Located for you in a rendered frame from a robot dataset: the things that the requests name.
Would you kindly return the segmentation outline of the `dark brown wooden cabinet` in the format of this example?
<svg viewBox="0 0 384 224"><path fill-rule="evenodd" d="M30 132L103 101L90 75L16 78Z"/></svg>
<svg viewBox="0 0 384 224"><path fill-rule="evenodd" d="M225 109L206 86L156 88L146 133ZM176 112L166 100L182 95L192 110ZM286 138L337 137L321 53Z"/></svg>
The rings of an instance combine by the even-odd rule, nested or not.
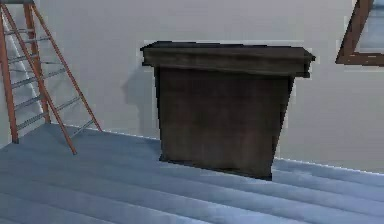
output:
<svg viewBox="0 0 384 224"><path fill-rule="evenodd" d="M156 41L154 69L164 162L270 180L303 47Z"/></svg>

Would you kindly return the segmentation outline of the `orange step ladder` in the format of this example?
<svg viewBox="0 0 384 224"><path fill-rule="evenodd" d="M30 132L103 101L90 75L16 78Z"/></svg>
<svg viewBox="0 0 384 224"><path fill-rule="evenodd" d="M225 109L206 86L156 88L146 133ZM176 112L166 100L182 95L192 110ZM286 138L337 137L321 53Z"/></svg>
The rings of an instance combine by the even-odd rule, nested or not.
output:
<svg viewBox="0 0 384 224"><path fill-rule="evenodd" d="M22 29L17 27L16 22L8 8L9 5L20 5L23 7L27 25L26 28ZM50 41L55 54L59 59L59 61L56 62L56 65L60 65L59 70L48 74L43 73L42 65L47 64L47 61L41 60L38 49L38 42L43 40ZM10 65L23 61L27 61L30 66L30 70L24 70L24 73L32 73L33 77L18 82L12 82L11 73L17 70L11 69ZM55 119L64 135L65 141L67 142L73 155L77 154L77 150L75 149L73 143L73 138L76 135L80 134L91 125L95 125L99 131L102 131L99 122L97 121L91 107L89 106L83 92L73 76L34 0L0 0L0 73L3 80L12 143L18 144L20 142L19 131L34 122L44 119L47 124L50 124L50 113L53 113L55 116ZM60 106L55 106L46 87L45 80L62 73L65 73L70 79L73 88L77 92L77 96ZM37 83L39 94L22 103L15 104L13 90L27 84L32 84L33 82ZM79 100L82 101L87 112L89 113L90 120L73 134L69 134L63 120L60 117L59 111ZM42 112L23 121L22 123L18 123L16 112L36 102L41 102Z"/></svg>

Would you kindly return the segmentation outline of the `brown framed window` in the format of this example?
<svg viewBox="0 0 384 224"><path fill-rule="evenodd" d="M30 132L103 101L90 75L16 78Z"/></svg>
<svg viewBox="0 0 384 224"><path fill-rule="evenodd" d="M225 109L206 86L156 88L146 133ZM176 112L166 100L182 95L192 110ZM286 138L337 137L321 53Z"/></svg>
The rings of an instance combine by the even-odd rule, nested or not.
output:
<svg viewBox="0 0 384 224"><path fill-rule="evenodd" d="M356 51L369 13L373 9L373 2L374 0L356 1L335 59L336 64L384 67L384 53Z"/></svg>

